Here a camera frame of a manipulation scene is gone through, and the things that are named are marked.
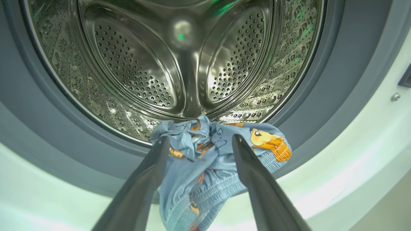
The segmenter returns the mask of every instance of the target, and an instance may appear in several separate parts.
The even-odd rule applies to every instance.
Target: light blue fabric
[[[168,231],[205,231],[224,202],[246,189],[237,175],[231,144],[234,134],[245,138],[271,173],[291,156],[284,135],[269,124],[222,125],[201,116],[182,123],[163,121],[155,127],[152,143],[162,136],[170,138],[166,173],[158,189],[160,215]],[[278,139],[260,142],[271,138]]]

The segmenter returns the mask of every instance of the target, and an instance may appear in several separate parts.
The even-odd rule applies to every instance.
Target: washing machine
[[[312,230],[411,169],[407,0],[2,0],[0,227],[90,230],[162,120],[268,122]],[[158,195],[147,230],[164,230]],[[209,230],[256,230],[247,192]]]

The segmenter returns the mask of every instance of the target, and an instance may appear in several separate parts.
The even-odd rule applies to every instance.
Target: white plastic surface
[[[314,231],[346,231],[411,169],[411,33],[357,118],[318,155],[278,183]],[[401,99],[391,102],[395,93]],[[57,179],[0,144],[0,230],[90,230],[111,198]],[[147,230],[164,230],[158,206]],[[256,230],[248,194],[227,201],[210,231]]]

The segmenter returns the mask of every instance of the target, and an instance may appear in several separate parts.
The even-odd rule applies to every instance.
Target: stainless steel drum
[[[264,122],[304,77],[321,0],[26,0],[50,74],[84,112],[147,143],[162,120]]]

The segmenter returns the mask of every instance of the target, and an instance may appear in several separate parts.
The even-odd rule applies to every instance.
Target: metal screw
[[[401,98],[401,95],[399,93],[394,93],[393,96],[391,96],[391,101],[395,102],[398,101]]]

